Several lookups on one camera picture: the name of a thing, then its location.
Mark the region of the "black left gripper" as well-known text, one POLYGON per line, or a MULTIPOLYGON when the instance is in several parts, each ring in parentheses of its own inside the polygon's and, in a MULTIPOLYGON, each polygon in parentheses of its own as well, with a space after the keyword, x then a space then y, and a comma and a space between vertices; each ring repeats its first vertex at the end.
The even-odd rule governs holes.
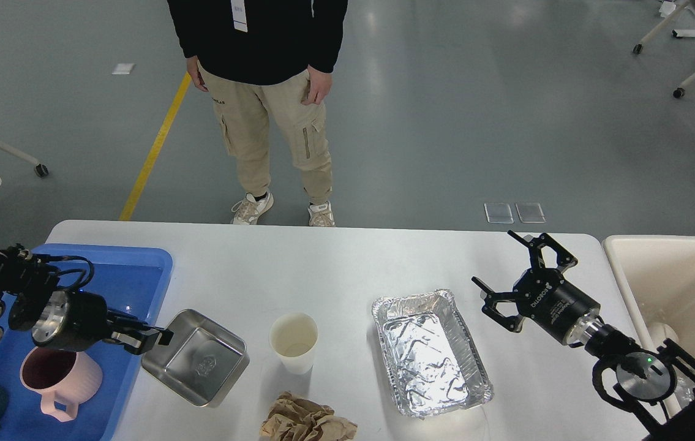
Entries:
POLYGON ((107 344, 142 355, 157 345, 168 346, 173 337, 173 330, 151 326, 119 310, 108 310, 102 296, 81 290, 53 292, 32 326, 36 346, 68 352, 83 352, 105 339, 107 344))

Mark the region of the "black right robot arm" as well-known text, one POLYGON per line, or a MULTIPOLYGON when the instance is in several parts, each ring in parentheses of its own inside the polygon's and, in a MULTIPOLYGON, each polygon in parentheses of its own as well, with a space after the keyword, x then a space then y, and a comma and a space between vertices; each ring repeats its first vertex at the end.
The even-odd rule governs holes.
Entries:
POLYGON ((565 279, 577 258, 547 233, 509 236, 529 253, 530 266, 509 292, 496 292, 481 279, 482 311, 513 333, 531 319, 558 343, 584 348, 596 358, 592 385, 600 398, 632 413, 647 430, 649 440, 695 440, 695 358, 680 344, 664 340, 655 351, 606 324, 600 304, 565 279), (693 383, 693 399, 675 414, 658 421, 647 405, 663 405, 675 393, 679 377, 693 383))

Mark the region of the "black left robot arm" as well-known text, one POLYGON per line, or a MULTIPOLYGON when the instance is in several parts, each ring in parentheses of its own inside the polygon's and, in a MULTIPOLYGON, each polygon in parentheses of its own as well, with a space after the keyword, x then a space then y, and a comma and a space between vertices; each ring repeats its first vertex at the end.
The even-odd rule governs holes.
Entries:
MULTIPOLYGON (((85 290, 95 265, 81 255, 50 255, 21 244, 0 249, 0 318, 9 329, 29 331, 40 348, 83 352, 98 342, 117 344, 133 355, 169 345, 173 330, 150 325, 108 307, 85 290)), ((0 341, 5 330, 0 326, 0 341)))

